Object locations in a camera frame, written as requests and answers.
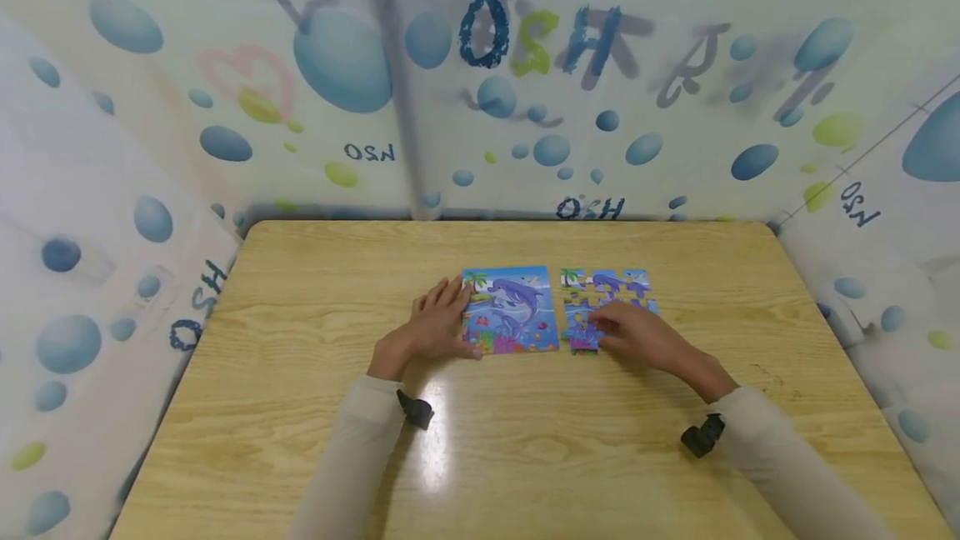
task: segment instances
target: person's right hand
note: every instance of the person's right hand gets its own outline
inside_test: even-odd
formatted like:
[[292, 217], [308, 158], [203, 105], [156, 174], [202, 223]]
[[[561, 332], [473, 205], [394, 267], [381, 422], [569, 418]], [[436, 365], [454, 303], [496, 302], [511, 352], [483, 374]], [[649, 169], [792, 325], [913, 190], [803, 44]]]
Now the person's right hand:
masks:
[[700, 352], [659, 315], [630, 302], [609, 302], [587, 320], [606, 334], [600, 338], [602, 349], [673, 375]]

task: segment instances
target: completed jigsaw puzzle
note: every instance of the completed jigsaw puzzle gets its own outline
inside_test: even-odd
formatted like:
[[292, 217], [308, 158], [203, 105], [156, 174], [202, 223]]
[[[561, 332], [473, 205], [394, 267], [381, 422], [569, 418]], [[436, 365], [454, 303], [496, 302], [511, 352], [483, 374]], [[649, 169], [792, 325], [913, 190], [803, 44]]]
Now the completed jigsaw puzzle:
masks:
[[613, 301], [630, 302], [659, 313], [657, 301], [647, 293], [650, 279], [646, 269], [623, 269], [622, 274], [614, 269], [594, 269], [587, 275], [583, 269], [562, 268], [560, 294], [567, 326], [561, 331], [561, 338], [570, 343], [574, 355], [595, 355], [602, 333], [588, 323], [589, 313]]

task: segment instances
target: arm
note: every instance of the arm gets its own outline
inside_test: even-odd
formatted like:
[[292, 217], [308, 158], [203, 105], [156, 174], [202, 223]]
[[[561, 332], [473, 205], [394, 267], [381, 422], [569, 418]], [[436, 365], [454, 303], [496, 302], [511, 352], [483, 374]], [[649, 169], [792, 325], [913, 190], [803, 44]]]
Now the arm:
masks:
[[379, 340], [367, 375], [347, 391], [333, 432], [310, 478], [289, 540], [361, 538], [405, 415], [397, 397], [414, 357], [480, 358], [458, 337], [470, 288], [441, 280], [414, 301], [410, 321]]

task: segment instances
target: pink heart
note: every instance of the pink heart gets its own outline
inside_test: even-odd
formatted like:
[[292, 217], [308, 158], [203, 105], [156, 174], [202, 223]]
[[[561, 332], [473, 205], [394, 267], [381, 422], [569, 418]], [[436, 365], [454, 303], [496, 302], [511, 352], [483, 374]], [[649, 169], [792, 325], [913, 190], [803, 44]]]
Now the pink heart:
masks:
[[[257, 61], [265, 62], [270, 66], [273, 74], [276, 75], [278, 90], [273, 85], [258, 84], [257, 80], [253, 79], [253, 65]], [[222, 97], [236, 100], [243, 88], [230, 86], [223, 80], [219, 72], [222, 66], [227, 66], [250, 80], [251, 83], [248, 86], [270, 98], [271, 102], [277, 105], [277, 110], [283, 118], [290, 118], [294, 114], [297, 86], [294, 84], [290, 70], [276, 54], [264, 47], [254, 47], [245, 43], [237, 45], [232, 52], [226, 52], [221, 48], [204, 48], [197, 53], [197, 67], [200, 68], [203, 78], [214, 86]]]

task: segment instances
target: person's left hand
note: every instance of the person's left hand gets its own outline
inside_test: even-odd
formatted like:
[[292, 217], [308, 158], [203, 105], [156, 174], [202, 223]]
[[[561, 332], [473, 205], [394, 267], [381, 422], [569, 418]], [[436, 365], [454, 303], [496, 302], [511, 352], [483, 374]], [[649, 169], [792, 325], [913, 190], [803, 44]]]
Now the person's left hand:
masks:
[[446, 278], [419, 296], [412, 305], [410, 320], [380, 339], [373, 349], [367, 375], [397, 380], [412, 357], [460, 357], [479, 359], [478, 346], [460, 337], [463, 310], [470, 300], [472, 286], [463, 286], [461, 276]]

